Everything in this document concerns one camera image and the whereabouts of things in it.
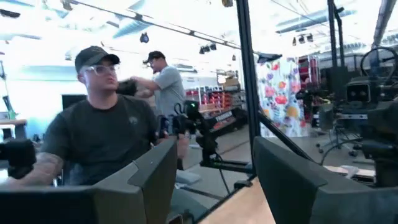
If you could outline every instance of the ear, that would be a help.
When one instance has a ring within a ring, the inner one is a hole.
[[[82,84],[86,85],[86,80],[83,75],[77,74],[77,80],[79,80],[79,82],[81,82]]]

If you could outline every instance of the wheel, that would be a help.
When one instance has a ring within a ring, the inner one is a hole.
[[[348,155],[352,156],[352,157],[356,157],[358,155],[357,151],[350,151],[348,152]]]

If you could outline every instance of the office chair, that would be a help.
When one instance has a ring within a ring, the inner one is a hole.
[[[319,153],[323,153],[325,150],[337,146],[338,149],[341,149],[341,146],[348,149],[348,154],[350,156],[356,157],[358,152],[355,151],[352,147],[347,146],[344,142],[349,143],[350,138],[345,133],[344,126],[339,124],[338,119],[335,119],[335,114],[333,111],[332,104],[323,104],[319,106],[318,110],[319,117],[319,128],[326,131],[329,135],[329,139],[318,142],[316,147],[318,148]]]

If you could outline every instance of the man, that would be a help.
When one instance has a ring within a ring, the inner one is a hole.
[[[157,110],[164,116],[175,115],[175,104],[180,103],[183,105],[185,100],[185,90],[180,72],[176,68],[167,65],[164,54],[159,51],[149,53],[145,63],[150,63],[154,73],[160,73],[154,80],[132,77],[138,84],[145,87],[145,90],[138,92],[136,96],[149,98],[155,95]]]
[[[49,185],[68,162],[70,185],[93,185],[130,164],[155,143],[156,119],[149,105],[117,95],[118,56],[89,47],[76,57],[77,79],[87,100],[61,113],[49,125],[32,172],[6,184]]]

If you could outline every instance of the white-framed glasses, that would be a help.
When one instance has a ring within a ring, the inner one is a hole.
[[[93,65],[91,67],[88,67],[86,69],[86,71],[94,71],[96,75],[102,76],[107,73],[113,74],[118,69],[119,69],[119,65],[111,65],[111,66]]]

